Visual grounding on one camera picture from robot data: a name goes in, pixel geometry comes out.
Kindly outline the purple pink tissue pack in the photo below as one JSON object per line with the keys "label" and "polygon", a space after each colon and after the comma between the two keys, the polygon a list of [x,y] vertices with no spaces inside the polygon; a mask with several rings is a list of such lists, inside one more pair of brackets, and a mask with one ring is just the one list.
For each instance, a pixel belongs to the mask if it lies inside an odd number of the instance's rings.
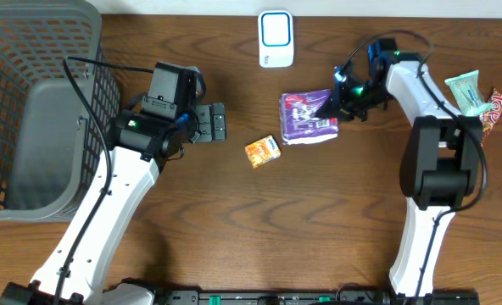
{"label": "purple pink tissue pack", "polygon": [[284,145],[316,144],[337,138],[337,119],[315,116],[330,96],[330,89],[282,94],[280,121]]}

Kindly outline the orange juice carton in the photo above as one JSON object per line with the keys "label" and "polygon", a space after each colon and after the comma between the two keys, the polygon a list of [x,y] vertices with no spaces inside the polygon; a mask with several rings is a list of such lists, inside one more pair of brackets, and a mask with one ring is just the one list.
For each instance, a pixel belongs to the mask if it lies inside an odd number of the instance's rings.
{"label": "orange juice carton", "polygon": [[273,136],[266,136],[247,145],[244,148],[244,151],[254,169],[258,168],[260,165],[277,159],[282,155],[282,152]]}

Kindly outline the teal white snack packet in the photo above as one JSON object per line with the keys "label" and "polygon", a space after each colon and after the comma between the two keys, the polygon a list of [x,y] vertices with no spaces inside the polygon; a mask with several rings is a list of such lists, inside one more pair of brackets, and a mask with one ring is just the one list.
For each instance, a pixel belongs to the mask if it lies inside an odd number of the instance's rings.
{"label": "teal white snack packet", "polygon": [[478,76],[479,71],[474,70],[444,81],[465,116],[479,116],[492,107],[478,90]]}

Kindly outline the red chocolate bar wrapper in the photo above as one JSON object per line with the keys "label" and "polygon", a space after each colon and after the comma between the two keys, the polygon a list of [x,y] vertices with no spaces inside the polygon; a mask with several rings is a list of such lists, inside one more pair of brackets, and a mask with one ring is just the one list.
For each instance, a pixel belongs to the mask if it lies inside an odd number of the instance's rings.
{"label": "red chocolate bar wrapper", "polygon": [[488,104],[490,108],[479,115],[482,122],[482,142],[485,142],[502,114],[502,93],[497,88],[493,89]]}

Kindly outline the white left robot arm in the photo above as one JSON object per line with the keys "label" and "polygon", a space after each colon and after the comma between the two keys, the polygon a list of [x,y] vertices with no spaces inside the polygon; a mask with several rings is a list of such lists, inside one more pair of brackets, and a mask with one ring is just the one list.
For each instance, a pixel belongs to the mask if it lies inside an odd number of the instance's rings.
{"label": "white left robot arm", "polygon": [[222,103],[198,105],[174,119],[123,110],[109,136],[109,152],[58,246],[28,285],[7,284],[2,305],[163,303],[161,289],[138,280],[105,291],[106,275],[132,215],[165,164],[182,158],[185,143],[226,139],[226,109]]}

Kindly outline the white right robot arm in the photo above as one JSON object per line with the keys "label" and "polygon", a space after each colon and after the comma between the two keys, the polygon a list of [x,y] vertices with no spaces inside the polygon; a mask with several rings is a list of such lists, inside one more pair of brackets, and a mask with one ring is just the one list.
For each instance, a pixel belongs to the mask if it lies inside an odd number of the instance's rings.
{"label": "white right robot arm", "polygon": [[428,73],[427,56],[402,52],[387,31],[363,42],[369,78],[358,80],[348,59],[335,69],[335,87],[315,113],[322,119],[365,121],[370,109],[395,99],[411,125],[399,169],[406,198],[404,231],[388,271],[389,288],[374,304],[477,304],[474,291],[440,291],[433,277],[454,216],[472,208],[487,186],[482,122],[453,107]]}

